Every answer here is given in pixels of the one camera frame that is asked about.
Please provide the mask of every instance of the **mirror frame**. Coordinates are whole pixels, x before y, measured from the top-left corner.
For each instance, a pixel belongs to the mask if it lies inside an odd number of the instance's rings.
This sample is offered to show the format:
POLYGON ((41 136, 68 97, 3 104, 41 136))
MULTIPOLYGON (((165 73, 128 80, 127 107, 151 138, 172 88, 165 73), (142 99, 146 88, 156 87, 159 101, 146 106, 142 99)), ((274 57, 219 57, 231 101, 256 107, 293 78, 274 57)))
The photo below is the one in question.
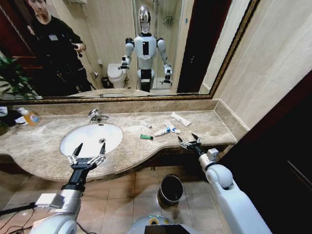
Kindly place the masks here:
POLYGON ((162 96, 142 96, 142 97, 44 97, 43 99, 29 100, 0 100, 0 105, 28 105, 28 104, 58 104, 58 103, 92 103, 92 102, 113 102, 113 101, 154 101, 154 100, 191 100, 191 99, 212 99, 216 89, 218 88, 235 51, 249 25, 249 22, 259 4, 260 0, 250 0, 244 16, 237 28, 235 36, 231 42, 228 52, 222 62, 222 65, 217 73, 214 83, 209 94, 174 94, 162 96))

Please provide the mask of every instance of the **white sink basin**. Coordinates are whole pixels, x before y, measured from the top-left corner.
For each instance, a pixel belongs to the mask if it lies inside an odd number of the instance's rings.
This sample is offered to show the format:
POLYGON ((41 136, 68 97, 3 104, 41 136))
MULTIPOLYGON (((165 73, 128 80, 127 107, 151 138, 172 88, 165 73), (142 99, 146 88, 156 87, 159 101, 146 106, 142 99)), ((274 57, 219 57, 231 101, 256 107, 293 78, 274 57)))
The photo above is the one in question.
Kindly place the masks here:
POLYGON ((60 150, 68 156, 83 143, 78 157, 95 157, 99 154, 105 139, 105 149, 108 153, 115 149, 122 140, 122 130, 112 124, 90 124, 74 129, 64 137, 60 150))

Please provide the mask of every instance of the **person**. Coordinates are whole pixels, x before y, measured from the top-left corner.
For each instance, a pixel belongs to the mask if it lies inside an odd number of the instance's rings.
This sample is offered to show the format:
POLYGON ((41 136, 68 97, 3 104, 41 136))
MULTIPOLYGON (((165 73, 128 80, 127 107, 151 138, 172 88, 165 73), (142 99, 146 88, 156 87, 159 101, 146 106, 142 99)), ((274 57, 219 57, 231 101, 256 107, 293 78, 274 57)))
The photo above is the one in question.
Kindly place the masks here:
POLYGON ((49 75, 56 74, 50 86, 52 96, 76 94, 78 89, 91 91, 86 70, 78 59, 78 54, 81 56, 80 53, 86 50, 80 36, 50 14, 46 0, 27 0, 27 3, 36 16, 28 29, 38 40, 44 69, 49 75))

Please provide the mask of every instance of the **faucet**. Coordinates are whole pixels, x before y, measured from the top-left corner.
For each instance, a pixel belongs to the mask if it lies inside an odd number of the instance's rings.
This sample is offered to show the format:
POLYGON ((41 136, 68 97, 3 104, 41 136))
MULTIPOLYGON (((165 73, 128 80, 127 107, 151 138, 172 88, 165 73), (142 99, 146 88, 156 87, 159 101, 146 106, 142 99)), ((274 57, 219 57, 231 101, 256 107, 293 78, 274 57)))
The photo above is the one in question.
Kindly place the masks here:
POLYGON ((109 116, 102 115, 101 111, 99 111, 98 109, 93 109, 92 111, 90 111, 88 117, 91 118, 90 123, 94 123, 95 121, 101 122, 102 120, 109 119, 109 116))

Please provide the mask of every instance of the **marble countertop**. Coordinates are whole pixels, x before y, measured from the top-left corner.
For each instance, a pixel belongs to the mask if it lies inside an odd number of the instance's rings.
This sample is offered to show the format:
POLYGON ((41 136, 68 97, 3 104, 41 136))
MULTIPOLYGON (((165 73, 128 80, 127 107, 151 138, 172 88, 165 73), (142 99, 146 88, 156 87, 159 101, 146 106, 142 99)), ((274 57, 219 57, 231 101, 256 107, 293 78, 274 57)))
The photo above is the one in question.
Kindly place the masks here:
MULTIPOLYGON (((177 136, 168 133, 154 140, 140 139, 141 134, 153 136, 163 129, 164 122, 181 130, 183 140, 193 140, 191 133, 203 139, 203 145, 235 144, 236 139, 214 111, 176 112, 192 123, 185 127, 171 118, 172 112, 108 114, 109 124, 119 126, 123 139, 119 146, 106 154, 106 160, 88 174, 88 179, 106 178, 124 174, 143 163, 164 148, 179 147, 177 136), (144 120, 152 129, 140 125, 144 120)), ((65 135, 76 127, 90 124, 85 115, 45 116, 36 126, 19 125, 0 136, 0 154, 8 154, 25 171, 48 180, 68 180, 72 169, 60 152, 65 135)))

